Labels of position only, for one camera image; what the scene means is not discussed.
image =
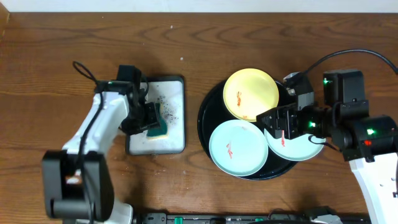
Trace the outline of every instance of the black round tray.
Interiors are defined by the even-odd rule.
[[[198,135],[200,143],[205,150],[207,156],[211,159],[209,152],[209,141],[210,136],[213,131],[219,126],[221,123],[225,121],[229,121],[235,118],[225,107],[224,99],[223,99],[223,89],[225,85],[225,81],[217,84],[205,97],[203,100],[198,115]],[[294,99],[289,96],[286,90],[282,87],[282,84],[278,81],[275,81],[278,90],[279,90],[279,104],[278,106],[282,106],[293,103]],[[242,179],[247,180],[268,180],[275,177],[278,177],[287,171],[289,171],[297,162],[288,161],[277,156],[270,148],[268,148],[268,158],[267,162],[264,166],[257,171],[255,174],[240,177]]]

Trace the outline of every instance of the green sponge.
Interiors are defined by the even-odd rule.
[[[152,129],[148,130],[147,139],[160,139],[160,138],[166,138],[168,136],[167,123],[162,118],[161,113],[160,113],[160,108],[162,107],[162,109],[163,109],[163,105],[160,103],[156,103],[155,107],[156,107],[157,113],[159,114],[160,127],[152,128]]]

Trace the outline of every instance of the wooden table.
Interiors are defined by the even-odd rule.
[[[13,13],[0,44],[0,223],[54,222],[44,212],[40,160],[74,135],[93,99],[93,83],[74,71],[72,60],[98,79],[115,78],[120,64],[185,77],[181,154],[128,156],[124,136],[109,152],[116,195],[136,210],[253,214],[329,205],[367,212],[348,163],[328,148],[276,179],[225,174],[203,152],[197,114],[210,89],[242,68],[281,79],[354,47],[398,63],[397,15]],[[318,100],[322,72],[338,68],[360,68],[371,114],[398,120],[398,78],[371,55],[342,55],[317,67],[310,79]]]

